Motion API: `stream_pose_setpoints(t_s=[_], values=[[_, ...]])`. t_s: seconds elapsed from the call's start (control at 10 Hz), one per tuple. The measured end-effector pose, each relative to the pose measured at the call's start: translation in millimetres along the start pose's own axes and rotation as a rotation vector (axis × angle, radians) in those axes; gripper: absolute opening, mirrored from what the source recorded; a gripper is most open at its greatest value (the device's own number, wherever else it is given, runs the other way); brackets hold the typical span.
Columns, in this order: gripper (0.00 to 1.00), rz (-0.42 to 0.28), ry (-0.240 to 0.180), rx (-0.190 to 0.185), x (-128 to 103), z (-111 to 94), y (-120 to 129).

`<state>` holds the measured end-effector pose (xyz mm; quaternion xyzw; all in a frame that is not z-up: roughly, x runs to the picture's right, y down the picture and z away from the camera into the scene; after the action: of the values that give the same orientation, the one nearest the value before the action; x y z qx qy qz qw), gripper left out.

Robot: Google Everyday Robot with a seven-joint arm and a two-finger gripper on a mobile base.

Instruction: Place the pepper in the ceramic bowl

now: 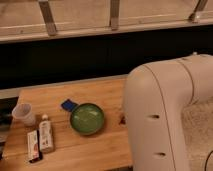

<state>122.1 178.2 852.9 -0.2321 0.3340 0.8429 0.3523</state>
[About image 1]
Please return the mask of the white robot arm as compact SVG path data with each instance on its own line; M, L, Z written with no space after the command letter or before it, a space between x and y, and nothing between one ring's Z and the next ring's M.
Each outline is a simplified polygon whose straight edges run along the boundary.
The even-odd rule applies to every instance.
M190 171L181 120L213 97L213 55L145 63L127 76L123 110L134 171Z

